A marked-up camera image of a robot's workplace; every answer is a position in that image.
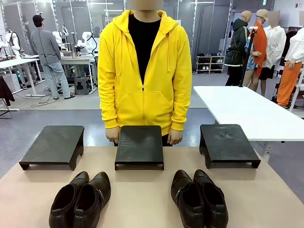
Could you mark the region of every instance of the kangaroo pocket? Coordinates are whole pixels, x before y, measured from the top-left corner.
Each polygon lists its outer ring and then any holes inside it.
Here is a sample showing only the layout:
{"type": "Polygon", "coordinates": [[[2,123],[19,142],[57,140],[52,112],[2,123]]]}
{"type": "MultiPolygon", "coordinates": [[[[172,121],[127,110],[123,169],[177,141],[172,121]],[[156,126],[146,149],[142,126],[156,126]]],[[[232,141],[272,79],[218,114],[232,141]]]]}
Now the kangaroo pocket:
{"type": "Polygon", "coordinates": [[[161,128],[171,125],[173,101],[168,101],[160,92],[144,92],[145,125],[161,128]]]}
{"type": "Polygon", "coordinates": [[[124,125],[143,125],[143,93],[126,93],[117,102],[117,123],[120,127],[124,125]]]}

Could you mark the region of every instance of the white shirt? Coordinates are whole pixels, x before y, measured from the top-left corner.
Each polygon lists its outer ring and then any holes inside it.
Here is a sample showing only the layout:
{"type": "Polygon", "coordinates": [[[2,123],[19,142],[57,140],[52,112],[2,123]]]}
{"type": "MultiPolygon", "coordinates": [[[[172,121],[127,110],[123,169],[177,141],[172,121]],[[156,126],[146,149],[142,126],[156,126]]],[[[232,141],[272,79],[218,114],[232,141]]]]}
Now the white shirt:
{"type": "Polygon", "coordinates": [[[268,26],[264,28],[264,31],[267,36],[267,59],[263,63],[263,67],[272,68],[272,66],[282,57],[286,43],[286,34],[281,26],[274,28],[268,26]]]}
{"type": "Polygon", "coordinates": [[[295,59],[296,63],[304,62],[304,28],[290,38],[290,47],[285,60],[295,59]]]}

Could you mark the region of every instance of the person's left hand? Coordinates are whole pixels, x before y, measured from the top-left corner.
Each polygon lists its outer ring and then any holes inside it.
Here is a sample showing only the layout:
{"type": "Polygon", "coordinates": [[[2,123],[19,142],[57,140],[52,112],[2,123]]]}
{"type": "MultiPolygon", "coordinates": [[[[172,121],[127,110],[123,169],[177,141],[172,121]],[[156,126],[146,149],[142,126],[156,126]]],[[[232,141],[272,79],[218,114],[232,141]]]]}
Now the person's left hand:
{"type": "Polygon", "coordinates": [[[182,140],[183,131],[176,131],[171,129],[169,132],[168,143],[171,145],[179,144],[182,140]]]}
{"type": "Polygon", "coordinates": [[[295,59],[292,58],[288,61],[288,68],[291,70],[294,68],[294,66],[295,66],[295,59]]]}

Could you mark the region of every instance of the black cap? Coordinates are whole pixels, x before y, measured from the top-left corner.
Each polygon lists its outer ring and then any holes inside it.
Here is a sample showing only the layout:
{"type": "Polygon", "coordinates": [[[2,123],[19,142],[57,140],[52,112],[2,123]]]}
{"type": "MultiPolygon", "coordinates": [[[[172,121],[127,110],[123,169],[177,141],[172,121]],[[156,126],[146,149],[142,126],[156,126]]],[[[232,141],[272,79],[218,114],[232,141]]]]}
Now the black cap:
{"type": "Polygon", "coordinates": [[[33,16],[33,22],[34,22],[34,24],[35,23],[40,23],[42,21],[44,21],[44,18],[42,18],[40,15],[33,16]]]}

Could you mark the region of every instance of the orange scarf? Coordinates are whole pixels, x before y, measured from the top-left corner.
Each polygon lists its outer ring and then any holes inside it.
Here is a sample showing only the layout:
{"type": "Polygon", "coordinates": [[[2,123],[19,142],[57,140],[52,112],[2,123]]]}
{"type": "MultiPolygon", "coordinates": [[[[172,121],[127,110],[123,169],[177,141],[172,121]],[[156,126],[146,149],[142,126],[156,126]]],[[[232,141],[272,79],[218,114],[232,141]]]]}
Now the orange scarf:
{"type": "Polygon", "coordinates": [[[254,45],[254,51],[259,51],[262,53],[261,57],[255,56],[254,62],[258,64],[257,72],[256,75],[257,77],[260,77],[262,67],[263,67],[263,62],[266,60],[267,54],[266,54],[266,49],[267,49],[267,36],[266,33],[263,29],[263,26],[259,22],[255,22],[254,24],[255,27],[258,27],[255,33],[255,37],[253,39],[253,45],[254,45]]]}

